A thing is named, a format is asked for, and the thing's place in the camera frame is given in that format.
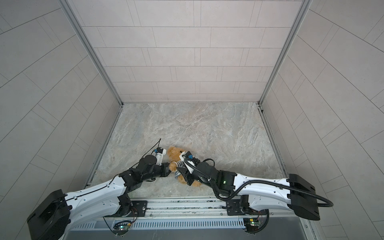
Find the brown teddy bear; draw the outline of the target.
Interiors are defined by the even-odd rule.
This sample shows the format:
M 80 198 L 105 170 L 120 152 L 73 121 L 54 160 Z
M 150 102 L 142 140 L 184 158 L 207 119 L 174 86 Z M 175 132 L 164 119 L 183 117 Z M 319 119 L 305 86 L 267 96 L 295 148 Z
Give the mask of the brown teddy bear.
M 184 152 L 183 149 L 181 148 L 177 148 L 177 147 L 169 147 L 168 150 L 167 150 L 167 155 L 169 157 L 169 160 L 170 160 L 170 170 L 172 172 L 173 170 L 173 164 L 172 162 L 177 162 L 177 161 L 181 161 L 179 155 L 181 152 Z

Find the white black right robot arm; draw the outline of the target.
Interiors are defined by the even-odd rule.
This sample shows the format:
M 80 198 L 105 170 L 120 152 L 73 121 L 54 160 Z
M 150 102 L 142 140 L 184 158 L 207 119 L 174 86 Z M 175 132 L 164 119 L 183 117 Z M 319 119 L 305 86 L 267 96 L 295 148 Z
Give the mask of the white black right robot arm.
M 228 202 L 237 196 L 245 196 L 247 207 L 253 211 L 280 209 L 291 210 L 298 217 L 320 220 L 319 199 L 316 189 L 296 174 L 287 179 L 260 179 L 229 171 L 218 171 L 214 166 L 191 161 L 178 163 L 177 171 L 190 186 L 197 181 L 212 188 L 214 195 Z

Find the blue white striped sweater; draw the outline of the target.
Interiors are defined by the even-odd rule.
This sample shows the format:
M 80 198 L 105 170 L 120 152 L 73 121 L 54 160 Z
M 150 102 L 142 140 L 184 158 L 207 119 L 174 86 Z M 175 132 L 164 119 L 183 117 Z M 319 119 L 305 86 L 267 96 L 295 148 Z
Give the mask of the blue white striped sweater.
M 179 171 L 179 169 L 186 169 L 186 165 L 183 161 L 177 161 L 177 162 L 172 162 L 173 164 L 173 170 L 172 172 L 175 173 L 175 178 L 177 179 L 180 175 L 181 175 L 181 172 Z

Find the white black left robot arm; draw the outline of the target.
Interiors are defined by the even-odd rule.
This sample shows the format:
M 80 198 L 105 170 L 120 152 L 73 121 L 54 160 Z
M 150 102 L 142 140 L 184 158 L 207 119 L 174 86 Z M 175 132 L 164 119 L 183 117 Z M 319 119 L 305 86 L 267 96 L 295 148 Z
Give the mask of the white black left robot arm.
M 69 230 L 101 217 L 143 217 L 146 207 L 133 203 L 128 194 L 145 181 L 167 177 L 169 165 L 147 155 L 135 168 L 102 184 L 76 192 L 50 193 L 27 218 L 31 239 L 58 240 Z

